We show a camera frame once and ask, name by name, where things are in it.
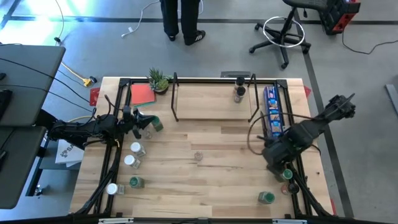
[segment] white lid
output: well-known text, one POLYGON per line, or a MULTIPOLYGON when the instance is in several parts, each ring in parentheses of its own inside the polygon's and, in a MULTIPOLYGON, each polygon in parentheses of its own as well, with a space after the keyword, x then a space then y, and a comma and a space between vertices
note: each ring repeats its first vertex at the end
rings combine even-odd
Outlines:
POLYGON ((141 145, 138 142, 134 142, 130 146, 131 151, 139 152, 141 150, 141 145))
POLYGON ((131 165, 131 164, 133 164, 135 161, 136 161, 136 158, 135 158, 134 156, 132 156, 132 155, 128 155, 128 156, 126 156, 126 157, 124 158, 124 163, 125 163, 126 165, 131 165))
POLYGON ((118 186, 116 184, 109 184, 106 188, 106 192, 110 195, 116 194, 118 191, 118 186))

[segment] person's legs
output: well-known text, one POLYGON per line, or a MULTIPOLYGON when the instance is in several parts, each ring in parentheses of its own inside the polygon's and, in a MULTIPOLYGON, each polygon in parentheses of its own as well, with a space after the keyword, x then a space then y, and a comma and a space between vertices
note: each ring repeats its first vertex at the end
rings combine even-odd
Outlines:
POLYGON ((181 0, 181 28, 187 45, 205 37, 205 32, 197 29, 199 3, 200 0, 181 0))
POLYGON ((171 41, 174 41, 178 34, 178 0, 160 0, 160 7, 163 14, 164 32, 171 41))

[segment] succulent plant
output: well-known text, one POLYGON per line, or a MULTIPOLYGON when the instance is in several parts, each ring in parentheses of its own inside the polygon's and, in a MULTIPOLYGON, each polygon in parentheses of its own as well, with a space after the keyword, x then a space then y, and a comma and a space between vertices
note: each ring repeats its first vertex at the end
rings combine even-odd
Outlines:
POLYGON ((164 90, 168 87, 171 79, 168 75, 163 75, 163 71, 159 69, 151 68, 149 70, 149 85, 152 90, 164 90))
POLYGON ((163 79, 156 83, 156 90, 165 90, 169 86, 169 81, 163 79))

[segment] black desk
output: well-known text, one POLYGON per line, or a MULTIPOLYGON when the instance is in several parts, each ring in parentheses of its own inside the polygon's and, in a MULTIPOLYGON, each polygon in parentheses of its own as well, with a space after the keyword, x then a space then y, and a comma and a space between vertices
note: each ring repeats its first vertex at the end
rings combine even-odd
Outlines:
MULTIPOLYGON (((64 47, 5 45, 0 47, 0 58, 21 63, 54 77, 62 57, 64 47)), ((53 79, 43 74, 10 62, 0 60, 0 72, 7 77, 0 85, 25 85, 49 90, 53 79)), ((27 176, 38 153, 46 129, 33 127, 43 106, 47 92, 16 86, 0 86, 12 90, 12 98, 0 120, 0 146, 9 133, 3 150, 7 159, 0 171, 0 208, 14 208, 21 195, 27 176)))
MULTIPOLYGON (((64 47, 5 45, 0 48, 0 58, 11 60, 55 77, 64 47)), ((0 72, 7 77, 0 85, 24 85, 50 90, 53 78, 24 68, 10 62, 0 60, 0 72)), ((32 126, 43 106, 47 92, 17 86, 0 86, 12 90, 12 100, 0 120, 0 126, 32 126)))
MULTIPOLYGON (((0 129, 0 145, 12 130, 0 129)), ((10 209, 17 205, 45 131, 43 127, 17 128, 5 143, 3 149, 8 155, 0 172, 0 208, 10 209)))

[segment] yellow cable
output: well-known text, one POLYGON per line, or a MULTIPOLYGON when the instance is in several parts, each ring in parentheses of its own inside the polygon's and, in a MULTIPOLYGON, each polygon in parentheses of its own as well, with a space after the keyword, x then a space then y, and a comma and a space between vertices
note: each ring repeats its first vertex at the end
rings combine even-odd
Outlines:
POLYGON ((79 74, 77 74, 76 72, 74 72, 71 68, 69 68, 67 65, 65 65, 63 62, 61 62, 61 65, 64 66, 70 73, 74 74, 76 77, 78 77, 79 79, 81 79, 83 81, 83 85, 85 87, 90 87, 93 84, 93 81, 91 81, 91 79, 89 78, 83 78, 82 76, 80 76, 79 74))
POLYGON ((76 77, 78 77, 81 80, 85 80, 84 78, 82 78, 79 74, 77 74, 76 72, 74 72, 72 69, 70 69, 67 65, 65 65, 63 62, 61 62, 61 65, 63 65, 70 73, 76 75, 76 77))
POLYGON ((74 121, 77 121, 77 120, 80 120, 80 119, 83 119, 83 118, 91 118, 91 116, 88 115, 88 116, 81 116, 81 117, 78 117, 78 118, 73 118, 73 119, 71 119, 71 120, 68 121, 68 122, 74 122, 74 121))

